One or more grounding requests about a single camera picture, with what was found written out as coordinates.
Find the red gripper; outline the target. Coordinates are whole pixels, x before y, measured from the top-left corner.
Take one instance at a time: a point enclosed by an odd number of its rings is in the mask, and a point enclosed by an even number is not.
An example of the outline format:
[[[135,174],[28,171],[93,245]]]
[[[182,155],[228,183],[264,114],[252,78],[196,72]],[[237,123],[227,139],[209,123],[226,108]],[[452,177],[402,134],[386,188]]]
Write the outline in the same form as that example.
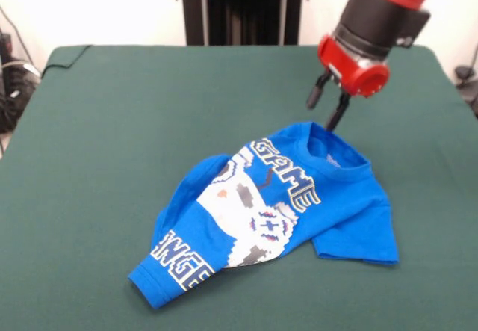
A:
[[[326,69],[320,75],[306,100],[312,110],[323,95],[324,86],[332,77],[343,91],[337,108],[326,123],[326,130],[335,130],[349,107],[351,96],[369,98],[378,93],[388,82],[390,70],[386,63],[363,58],[347,51],[330,35],[325,35],[317,48],[317,56]]]

